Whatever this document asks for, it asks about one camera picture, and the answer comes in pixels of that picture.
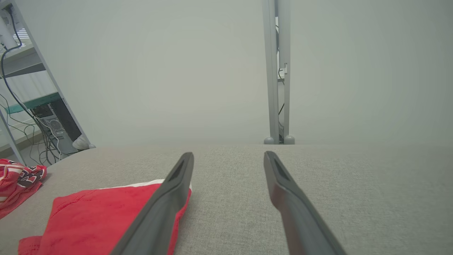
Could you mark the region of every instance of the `floor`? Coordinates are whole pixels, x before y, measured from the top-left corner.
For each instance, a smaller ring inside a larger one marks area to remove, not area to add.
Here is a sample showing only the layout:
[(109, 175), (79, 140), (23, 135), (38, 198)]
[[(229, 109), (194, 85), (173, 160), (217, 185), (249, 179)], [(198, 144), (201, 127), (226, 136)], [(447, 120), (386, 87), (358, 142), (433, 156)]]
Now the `floor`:
[[(45, 165), (45, 166), (50, 166), (49, 162), (45, 161), (45, 153), (42, 153), (44, 152), (44, 144), (41, 143), (41, 144), (38, 144), (38, 145), (33, 145), (33, 146), (28, 146), (27, 148), (23, 149), (20, 151), (20, 153), (22, 154), (22, 157), (24, 158), (24, 161), (25, 161), (25, 164), (27, 166), (36, 166), (36, 165)], [(66, 155), (61, 155), (61, 159), (64, 159), (65, 157), (67, 157)], [(9, 157), (7, 157), (8, 159), (12, 160), (12, 161), (18, 161), (16, 155), (11, 155)], [(55, 160), (52, 156), (52, 154), (48, 153), (48, 158), (49, 158), (49, 161), (54, 164), (55, 162), (58, 162), (58, 158)]]

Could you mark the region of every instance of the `crumpled red fabric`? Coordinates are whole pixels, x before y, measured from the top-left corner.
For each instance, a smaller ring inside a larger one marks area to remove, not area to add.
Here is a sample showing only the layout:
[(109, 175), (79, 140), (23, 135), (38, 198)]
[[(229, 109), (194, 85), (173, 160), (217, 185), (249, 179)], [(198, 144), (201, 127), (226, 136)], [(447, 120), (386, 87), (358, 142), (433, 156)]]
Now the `crumpled red fabric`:
[(0, 219), (33, 195), (46, 175), (46, 166), (25, 167), (0, 159)]
[[(19, 255), (110, 254), (162, 181), (86, 190), (55, 198), (44, 234), (20, 240)], [(176, 214), (168, 255), (173, 254), (179, 220), (191, 194), (189, 189), (186, 204)]]

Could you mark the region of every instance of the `metal post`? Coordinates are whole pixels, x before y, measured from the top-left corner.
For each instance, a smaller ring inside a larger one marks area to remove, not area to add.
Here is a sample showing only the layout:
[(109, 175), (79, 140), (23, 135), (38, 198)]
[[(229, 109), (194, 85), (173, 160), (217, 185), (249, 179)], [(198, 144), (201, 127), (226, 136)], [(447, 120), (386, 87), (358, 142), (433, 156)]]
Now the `metal post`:
[(270, 137), (265, 144), (279, 144), (279, 101), (277, 88), (277, 38), (275, 30), (275, 0), (263, 0), (264, 46), (269, 100)]
[(284, 143), (294, 144), (289, 135), (289, 88), (291, 59), (291, 8), (290, 0), (278, 0), (280, 68), (284, 71)]
[(8, 143), (10, 144), (11, 148), (14, 151), (14, 154), (16, 155), (17, 159), (19, 159), (19, 162), (26, 166), (24, 159), (22, 158), (22, 155), (20, 154), (19, 149), (17, 148), (16, 142), (14, 141), (13, 134), (11, 134), (11, 131), (6, 123), (5, 118), (3, 117), (3, 112), (0, 111), (0, 118), (1, 118), (1, 123), (0, 123), (0, 128), (3, 131), (3, 135), (6, 137), (8, 140)]

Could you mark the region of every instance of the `white fabric edge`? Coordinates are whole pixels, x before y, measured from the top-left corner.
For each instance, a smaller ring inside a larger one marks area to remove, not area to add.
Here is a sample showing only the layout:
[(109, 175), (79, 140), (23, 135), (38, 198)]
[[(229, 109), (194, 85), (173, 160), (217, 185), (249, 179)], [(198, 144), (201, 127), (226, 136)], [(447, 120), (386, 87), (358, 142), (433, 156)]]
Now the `white fabric edge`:
[[(162, 183), (164, 181), (165, 181), (165, 179), (157, 179), (157, 180), (153, 180), (153, 181), (149, 181), (149, 182), (139, 182), (139, 183), (129, 184), (129, 185), (125, 185), (125, 186), (101, 188), (100, 190), (114, 189), (114, 188), (124, 188), (124, 187), (142, 187), (142, 186), (148, 186), (148, 185), (153, 185), (153, 184), (160, 184), (160, 183)], [(193, 191), (192, 182), (190, 182), (189, 189)]]

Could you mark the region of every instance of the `folded red cloth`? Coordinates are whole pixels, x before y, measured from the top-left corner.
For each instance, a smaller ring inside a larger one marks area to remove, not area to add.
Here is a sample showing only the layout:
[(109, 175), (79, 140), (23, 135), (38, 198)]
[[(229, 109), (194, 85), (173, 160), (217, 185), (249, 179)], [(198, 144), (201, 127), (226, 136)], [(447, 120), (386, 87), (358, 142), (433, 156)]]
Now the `folded red cloth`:
[[(53, 201), (42, 236), (19, 242), (19, 255), (109, 254), (163, 180), (88, 190)], [(168, 255), (173, 254), (178, 224), (189, 202), (176, 214)]]
[(33, 195), (46, 175), (46, 166), (25, 167), (0, 159), (0, 219)]

